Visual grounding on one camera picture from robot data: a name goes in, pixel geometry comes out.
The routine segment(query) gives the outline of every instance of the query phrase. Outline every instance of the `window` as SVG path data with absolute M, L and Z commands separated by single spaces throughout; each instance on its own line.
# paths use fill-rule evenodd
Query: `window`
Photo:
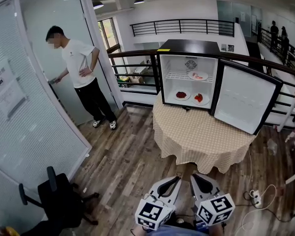
M 114 21 L 112 18 L 98 21 L 98 27 L 106 49 L 119 44 Z
M 100 34 L 102 35 L 105 48 L 110 53 L 120 53 L 120 45 L 112 18 L 98 21 Z M 110 58 L 111 65 L 125 65 L 123 58 Z M 125 67 L 113 67 L 114 73 L 127 73 Z

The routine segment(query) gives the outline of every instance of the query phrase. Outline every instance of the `white cable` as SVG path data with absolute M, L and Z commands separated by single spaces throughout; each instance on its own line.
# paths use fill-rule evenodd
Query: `white cable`
M 271 203 L 270 203 L 267 207 L 265 207 L 265 208 L 262 208 L 262 209 L 255 209 L 255 210 L 252 210 L 252 211 L 248 212 L 248 213 L 244 216 L 244 218 L 243 218 L 243 220 L 242 220 L 242 222 L 241 222 L 241 227 L 239 227 L 239 228 L 236 230 L 235 236 L 236 236 L 236 234 L 239 232 L 239 230 L 240 230 L 241 228 L 243 228 L 243 230 L 244 230 L 245 232 L 247 232 L 247 231 L 249 231 L 249 230 L 251 230 L 251 229 L 253 228 L 253 226 L 254 226 L 254 223 L 253 223 L 253 222 L 252 222 L 252 227 L 251 227 L 249 230 L 246 230 L 246 229 L 244 228 L 244 225 L 246 225 L 246 224 L 244 224 L 245 218 L 246 218 L 249 214 L 251 214 L 251 213 L 253 213 L 253 212 L 256 212 L 256 211 L 260 211 L 260 210 L 268 209 L 268 208 L 271 206 L 271 204 L 274 202 L 274 200 L 275 200 L 275 198 L 276 198 L 276 187 L 275 187 L 275 185 L 270 184 L 270 185 L 267 187 L 267 189 L 263 192 L 263 194 L 269 189 L 270 186 L 273 186 L 274 189 L 275 189 L 275 195 L 274 195 L 274 198 L 272 199 Z
M 251 195 L 251 192 L 252 192 L 252 191 L 255 192 L 255 191 L 254 191 L 254 190 L 250 190 L 250 191 L 248 191 L 249 184 L 250 184 L 250 180 L 251 180 L 251 176 L 252 176 L 252 161 L 251 161 L 251 155 L 250 155 L 250 150 L 249 150 L 249 149 L 248 149 L 248 153 L 249 153 L 249 158 L 250 158 L 250 177 L 249 177 L 248 184 L 247 184 L 247 186 L 246 186 L 246 191 L 248 192 L 248 194 L 249 194 L 249 196 L 250 196 L 251 198 L 255 198 L 253 195 Z M 235 236 L 237 235 L 237 233 L 239 232 L 239 230 L 240 230 L 241 228 L 243 228 L 243 230 L 244 230 L 245 232 L 247 232 L 247 231 L 251 230 L 251 229 L 254 227 L 254 223 L 252 222 L 252 227 L 251 227 L 250 229 L 247 230 L 247 229 L 244 228 L 244 225 L 248 224 L 248 223 L 245 223 L 245 224 L 244 224 L 244 221 L 245 221 L 245 218 L 246 218 L 249 214 L 251 214 L 251 213 L 253 213 L 253 212 L 256 212 L 256 211 L 265 210 L 265 209 L 269 208 L 270 205 L 274 202 L 274 200 L 275 200 L 275 198 L 276 198 L 276 187 L 275 187 L 274 184 L 270 184 L 270 185 L 265 189 L 265 191 L 260 195 L 260 197 L 262 197 L 262 196 L 266 193 L 266 191 L 270 188 L 270 186 L 273 186 L 274 189 L 275 189 L 274 198 L 273 198 L 273 200 L 271 201 L 271 203 L 270 203 L 267 207 L 265 207 L 265 208 L 262 208 L 262 209 L 255 209 L 255 210 L 252 210 L 252 211 L 248 212 L 248 213 L 244 216 L 244 218 L 242 219 L 241 227 L 239 227 L 239 228 L 236 230 L 236 232 L 235 232 Z
M 254 196 L 252 196 L 252 195 L 250 194 L 250 192 L 252 192 L 253 190 L 248 191 L 249 184 L 250 184 L 250 180 L 251 180 L 251 176 L 252 176 L 252 162 L 251 162 L 250 149 L 248 149 L 248 153 L 249 153 L 249 159 L 250 159 L 250 177 L 249 177 L 248 184 L 247 184 L 247 186 L 246 186 L 246 191 L 248 192 L 248 194 L 249 194 L 249 196 L 250 196 L 251 198 L 255 198 Z

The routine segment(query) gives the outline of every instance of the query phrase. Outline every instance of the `power strip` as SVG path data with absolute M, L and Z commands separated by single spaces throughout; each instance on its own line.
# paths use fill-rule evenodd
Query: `power strip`
M 253 196 L 254 198 L 252 199 L 252 203 L 255 207 L 260 207 L 261 206 L 261 196 L 259 193 L 259 190 L 252 190 L 251 191 L 251 196 Z

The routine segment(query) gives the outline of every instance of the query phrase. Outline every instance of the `open fridge door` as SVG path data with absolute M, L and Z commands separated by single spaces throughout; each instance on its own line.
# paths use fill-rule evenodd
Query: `open fridge door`
M 210 114 L 257 135 L 266 121 L 283 82 L 248 66 L 220 60 Z

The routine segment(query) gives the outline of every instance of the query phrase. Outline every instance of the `fridge fan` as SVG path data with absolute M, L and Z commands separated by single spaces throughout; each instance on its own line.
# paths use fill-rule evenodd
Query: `fridge fan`
M 187 69 L 193 70 L 197 67 L 197 63 L 194 60 L 187 60 L 186 62 Z

